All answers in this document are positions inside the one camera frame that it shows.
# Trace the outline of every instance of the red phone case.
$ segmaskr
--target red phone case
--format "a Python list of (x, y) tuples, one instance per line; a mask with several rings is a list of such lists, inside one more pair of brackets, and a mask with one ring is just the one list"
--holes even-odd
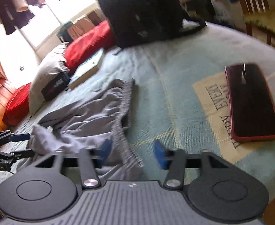
[[(271, 102), (272, 102), (272, 106), (273, 106), (273, 110), (274, 110), (274, 113), (275, 113), (275, 104), (274, 104), (274, 101), (273, 101), (273, 98), (272, 98), (272, 95), (270, 93), (270, 89), (269, 89), (269, 86), (266, 82), (266, 79), (261, 71), (261, 69), (259, 68), (259, 66), (255, 63), (251, 63), (251, 64), (254, 64), (257, 66), (259, 72), (261, 73), (261, 75), (263, 76), (264, 80), (265, 80), (265, 83), (266, 83), (266, 86), (267, 86), (267, 90), (268, 90), (268, 93), (269, 93), (269, 97), (271, 99)], [(243, 64), (233, 64), (233, 65), (230, 65), (230, 66), (226, 66), (225, 67), (225, 74), (226, 74), (226, 80), (227, 80), (227, 88), (228, 88), (228, 93), (229, 93), (229, 105), (230, 105), (230, 116), (231, 116), (231, 136), (232, 138), (237, 141), (237, 142), (253, 142), (253, 141), (271, 141), (271, 140), (274, 140), (275, 139), (275, 134), (274, 135), (266, 135), (266, 136), (248, 136), (248, 137), (239, 137), (235, 134), (234, 132), (234, 117), (233, 117), (233, 110), (231, 108), (231, 102), (232, 102), (232, 98), (231, 98), (231, 88), (230, 88), (230, 83), (229, 83), (229, 79), (228, 79), (228, 73), (227, 73), (227, 68), (229, 67), (234, 67), (234, 66), (237, 66), (237, 65), (243, 65)]]

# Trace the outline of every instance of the red pillow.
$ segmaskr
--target red pillow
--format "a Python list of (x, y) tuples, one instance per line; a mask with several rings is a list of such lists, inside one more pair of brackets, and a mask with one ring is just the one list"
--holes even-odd
[(72, 75), (81, 63), (101, 47), (109, 49), (113, 45), (115, 39), (107, 20), (78, 37), (65, 50), (65, 65), (70, 69), (69, 75)]
[(29, 113), (29, 91), (31, 83), (18, 88), (6, 105), (3, 122), (15, 126)]

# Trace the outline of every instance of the wooden chair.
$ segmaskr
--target wooden chair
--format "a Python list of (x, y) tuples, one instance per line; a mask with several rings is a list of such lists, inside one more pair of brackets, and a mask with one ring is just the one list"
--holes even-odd
[[(268, 0), (239, 0), (244, 16), (247, 16), (256, 12), (265, 12), (269, 10)], [(267, 28), (260, 27), (255, 23), (246, 22), (246, 32), (248, 35), (252, 36), (252, 28), (257, 28), (258, 30), (267, 34), (267, 44), (271, 44), (272, 37), (275, 38), (275, 33)]]

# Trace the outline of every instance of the window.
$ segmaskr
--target window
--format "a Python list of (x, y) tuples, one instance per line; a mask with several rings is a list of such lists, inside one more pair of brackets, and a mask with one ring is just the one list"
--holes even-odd
[(29, 6), (34, 18), (21, 30), (34, 47), (38, 47), (61, 24), (66, 23), (95, 0), (45, 0), (42, 8)]

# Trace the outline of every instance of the chair backrest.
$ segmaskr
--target chair backrest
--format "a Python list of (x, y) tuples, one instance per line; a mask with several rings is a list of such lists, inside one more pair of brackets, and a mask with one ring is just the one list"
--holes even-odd
[(256, 12), (264, 12), (269, 10), (268, 0), (239, 0), (243, 14), (251, 14)]

